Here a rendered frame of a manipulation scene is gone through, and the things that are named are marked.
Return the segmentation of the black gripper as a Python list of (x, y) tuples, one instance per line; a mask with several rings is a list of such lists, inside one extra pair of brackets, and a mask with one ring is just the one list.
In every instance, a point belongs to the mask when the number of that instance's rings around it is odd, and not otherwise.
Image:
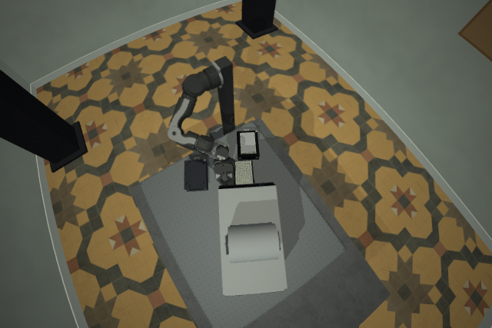
[[(228, 157), (226, 160), (220, 161), (214, 159), (213, 170), (215, 174), (215, 178), (219, 182), (220, 185), (229, 185), (231, 183), (231, 179), (233, 178), (233, 170), (235, 166), (234, 158)], [(223, 181), (222, 174), (227, 175), (226, 181)]]

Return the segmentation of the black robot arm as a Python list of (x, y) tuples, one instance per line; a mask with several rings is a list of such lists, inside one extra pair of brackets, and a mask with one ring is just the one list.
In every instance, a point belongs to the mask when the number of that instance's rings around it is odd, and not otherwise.
[[(221, 69), (214, 61), (210, 67), (203, 69), (203, 71), (187, 76), (182, 85), (184, 94), (182, 93), (178, 99), (168, 130), (168, 137), (176, 141), (176, 144), (192, 151), (196, 150), (200, 154), (209, 155), (220, 161), (226, 160), (229, 156), (229, 147), (226, 143), (192, 131), (184, 134), (185, 132), (181, 129), (181, 125), (185, 118), (189, 118), (192, 115), (195, 102), (197, 102), (197, 99), (193, 97), (201, 96), (206, 91), (217, 87), (222, 88), (223, 80)], [(215, 146), (217, 146), (216, 153), (214, 152)]]

